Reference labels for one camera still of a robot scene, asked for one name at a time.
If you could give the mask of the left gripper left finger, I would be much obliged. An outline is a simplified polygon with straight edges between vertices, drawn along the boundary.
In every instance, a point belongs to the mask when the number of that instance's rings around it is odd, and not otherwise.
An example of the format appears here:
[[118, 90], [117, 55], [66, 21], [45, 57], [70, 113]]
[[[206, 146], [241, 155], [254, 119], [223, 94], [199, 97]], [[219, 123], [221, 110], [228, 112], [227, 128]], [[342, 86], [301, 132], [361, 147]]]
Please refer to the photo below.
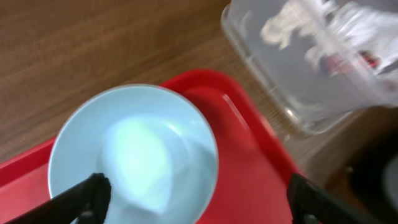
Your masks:
[[64, 191], [8, 224], [103, 224], [111, 200], [111, 184], [102, 173]]

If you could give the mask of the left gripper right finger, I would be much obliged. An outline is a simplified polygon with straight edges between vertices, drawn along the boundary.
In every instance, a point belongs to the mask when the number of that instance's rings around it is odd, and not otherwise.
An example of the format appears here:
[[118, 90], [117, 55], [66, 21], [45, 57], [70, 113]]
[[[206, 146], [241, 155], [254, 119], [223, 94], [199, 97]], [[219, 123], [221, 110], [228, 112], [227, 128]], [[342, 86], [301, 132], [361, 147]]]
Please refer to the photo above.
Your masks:
[[338, 200], [306, 177], [294, 173], [287, 189], [293, 224], [382, 224]]

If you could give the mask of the light blue bowl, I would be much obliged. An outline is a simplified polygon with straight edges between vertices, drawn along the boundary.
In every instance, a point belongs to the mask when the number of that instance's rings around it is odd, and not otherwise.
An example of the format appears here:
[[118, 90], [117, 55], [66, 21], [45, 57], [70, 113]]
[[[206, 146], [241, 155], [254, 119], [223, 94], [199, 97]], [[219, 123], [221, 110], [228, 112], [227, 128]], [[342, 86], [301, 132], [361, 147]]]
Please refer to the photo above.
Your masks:
[[218, 179], [218, 149], [205, 117], [182, 95], [124, 85], [81, 105], [56, 137], [48, 187], [56, 197], [102, 173], [106, 223], [195, 223]]

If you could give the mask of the red snack wrapper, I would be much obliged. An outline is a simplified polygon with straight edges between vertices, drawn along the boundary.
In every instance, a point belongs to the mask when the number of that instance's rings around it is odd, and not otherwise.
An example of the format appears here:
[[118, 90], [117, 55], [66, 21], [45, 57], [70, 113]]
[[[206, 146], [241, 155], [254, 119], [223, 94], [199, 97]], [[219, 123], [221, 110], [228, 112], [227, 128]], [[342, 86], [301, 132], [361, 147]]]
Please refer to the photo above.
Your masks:
[[[368, 50], [358, 52], [363, 61], [372, 68], [376, 69], [381, 64], [381, 59]], [[347, 73], [353, 70], [352, 66], [345, 62], [340, 56], [332, 55], [326, 59], [326, 67], [332, 75]]]

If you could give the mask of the white napkin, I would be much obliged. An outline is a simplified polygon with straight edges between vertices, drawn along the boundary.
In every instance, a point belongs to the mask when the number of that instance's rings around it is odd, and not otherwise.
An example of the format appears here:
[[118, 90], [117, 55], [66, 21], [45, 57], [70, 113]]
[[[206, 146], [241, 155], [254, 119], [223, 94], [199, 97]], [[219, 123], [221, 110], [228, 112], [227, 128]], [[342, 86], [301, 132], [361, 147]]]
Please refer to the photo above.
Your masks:
[[357, 53], [368, 50], [381, 59], [374, 70], [382, 73], [397, 61], [397, 13], [380, 11], [350, 1], [287, 1], [266, 21], [260, 36], [267, 44], [284, 49], [293, 32], [319, 43], [328, 38]]

